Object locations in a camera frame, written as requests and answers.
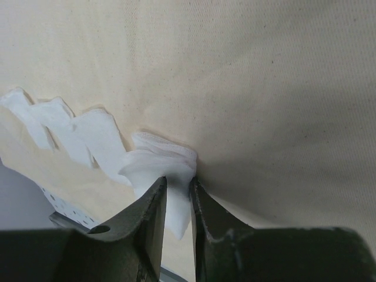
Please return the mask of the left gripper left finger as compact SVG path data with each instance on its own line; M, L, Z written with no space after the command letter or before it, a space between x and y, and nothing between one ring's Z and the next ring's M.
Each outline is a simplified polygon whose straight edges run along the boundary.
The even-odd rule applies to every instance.
M159 281L167 180L90 230L1 232L1 281Z

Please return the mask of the white gauze pad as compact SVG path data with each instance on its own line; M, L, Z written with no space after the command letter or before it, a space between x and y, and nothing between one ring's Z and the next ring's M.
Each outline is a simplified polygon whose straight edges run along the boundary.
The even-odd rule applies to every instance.
M25 126L40 149L53 150L55 144L48 129L31 112L32 102L22 88L15 88L1 97L1 106L10 110Z
M73 118L71 124L74 134L85 143L104 174L129 186L129 179L119 174L127 151L113 116L98 108Z
M74 113L62 98L56 97L47 102L34 104L31 106L31 113L59 139L73 161L94 168L89 149L74 132L72 124Z
M178 240L190 222L189 184L196 175L197 153L147 132L132 134L135 150L126 154L118 174L130 181L139 199L160 177L167 180L165 226Z

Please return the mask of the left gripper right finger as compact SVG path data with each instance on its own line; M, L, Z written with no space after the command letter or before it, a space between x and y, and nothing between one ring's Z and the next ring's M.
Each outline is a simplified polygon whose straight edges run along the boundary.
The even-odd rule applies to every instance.
M190 182L197 281L374 281L365 241L344 227L255 229Z

